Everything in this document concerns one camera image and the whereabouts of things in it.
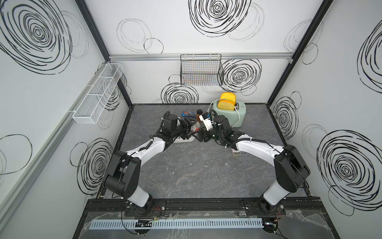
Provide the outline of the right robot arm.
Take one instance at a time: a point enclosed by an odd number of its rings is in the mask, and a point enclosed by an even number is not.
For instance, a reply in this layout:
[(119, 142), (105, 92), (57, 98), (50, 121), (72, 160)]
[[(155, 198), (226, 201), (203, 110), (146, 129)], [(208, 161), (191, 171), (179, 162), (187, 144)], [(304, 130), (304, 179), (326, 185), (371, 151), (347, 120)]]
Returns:
[(309, 167), (293, 145), (277, 146), (234, 131), (228, 119), (215, 110), (201, 114), (199, 120), (203, 123), (199, 130), (201, 141), (213, 139), (219, 145), (249, 153), (274, 167), (276, 179), (258, 201), (263, 214), (275, 212), (280, 202), (295, 193), (310, 175)]

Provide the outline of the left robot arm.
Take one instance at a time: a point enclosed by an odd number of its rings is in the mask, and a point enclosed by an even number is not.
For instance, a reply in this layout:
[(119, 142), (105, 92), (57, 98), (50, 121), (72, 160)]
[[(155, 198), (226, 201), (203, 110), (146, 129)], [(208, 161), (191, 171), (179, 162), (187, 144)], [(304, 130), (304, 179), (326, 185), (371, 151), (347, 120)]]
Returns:
[(139, 186), (141, 166), (155, 155), (165, 151), (175, 140), (192, 136), (193, 121), (181, 119), (167, 111), (161, 118), (160, 127), (141, 146), (129, 151), (115, 152), (109, 162), (101, 185), (132, 204), (148, 210), (152, 196)]

